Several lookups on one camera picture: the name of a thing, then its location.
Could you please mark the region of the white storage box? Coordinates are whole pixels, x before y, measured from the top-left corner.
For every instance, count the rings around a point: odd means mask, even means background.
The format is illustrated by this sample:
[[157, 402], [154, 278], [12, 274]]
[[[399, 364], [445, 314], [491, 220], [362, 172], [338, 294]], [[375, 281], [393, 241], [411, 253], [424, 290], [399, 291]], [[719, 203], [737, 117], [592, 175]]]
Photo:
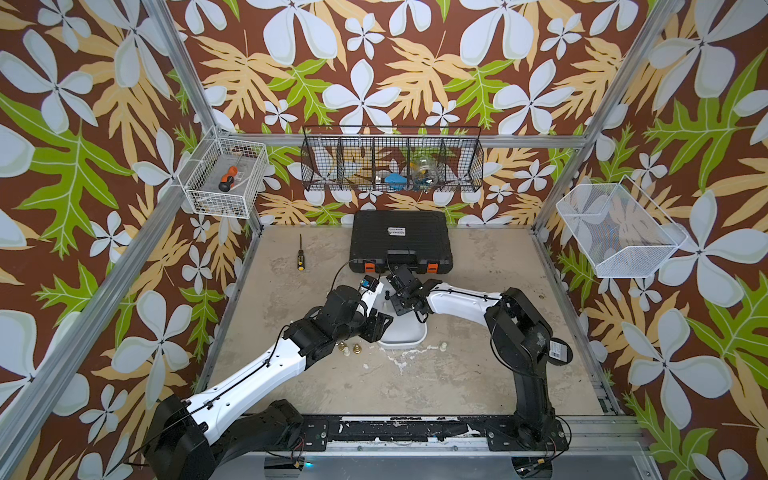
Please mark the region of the white storage box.
[[393, 292], [388, 280], [382, 277], [380, 279], [384, 287], [383, 294], [376, 300], [375, 308], [380, 312], [393, 316], [393, 323], [387, 329], [379, 345], [385, 349], [407, 350], [419, 346], [427, 337], [428, 326], [426, 323], [420, 323], [414, 313], [407, 313], [398, 316], [389, 300], [385, 300], [385, 291], [389, 290], [390, 295]]

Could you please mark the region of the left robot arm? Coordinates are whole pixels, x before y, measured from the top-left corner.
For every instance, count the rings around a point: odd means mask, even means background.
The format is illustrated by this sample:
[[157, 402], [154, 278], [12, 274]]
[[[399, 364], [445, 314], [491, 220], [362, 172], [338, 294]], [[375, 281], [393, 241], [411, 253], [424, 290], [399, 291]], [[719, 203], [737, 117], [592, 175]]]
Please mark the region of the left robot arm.
[[381, 339], [393, 317], [374, 304], [386, 287], [341, 285], [325, 304], [282, 327], [274, 345], [219, 384], [182, 399], [172, 395], [155, 410], [139, 452], [157, 479], [208, 479], [222, 462], [215, 449], [227, 430], [268, 393], [330, 355], [337, 343]]

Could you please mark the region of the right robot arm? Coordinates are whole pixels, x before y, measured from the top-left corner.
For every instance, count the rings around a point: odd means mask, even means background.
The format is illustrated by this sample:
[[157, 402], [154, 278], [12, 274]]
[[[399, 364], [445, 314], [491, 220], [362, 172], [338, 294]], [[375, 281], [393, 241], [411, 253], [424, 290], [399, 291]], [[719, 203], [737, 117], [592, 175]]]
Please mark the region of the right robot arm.
[[490, 450], [557, 455], [568, 449], [568, 435], [549, 398], [547, 365], [566, 365], [573, 352], [553, 336], [549, 323], [520, 289], [485, 293], [435, 279], [423, 282], [402, 266], [387, 281], [397, 313], [412, 312], [418, 320], [450, 315], [488, 329], [491, 352], [512, 372], [516, 393], [513, 415], [485, 426]]

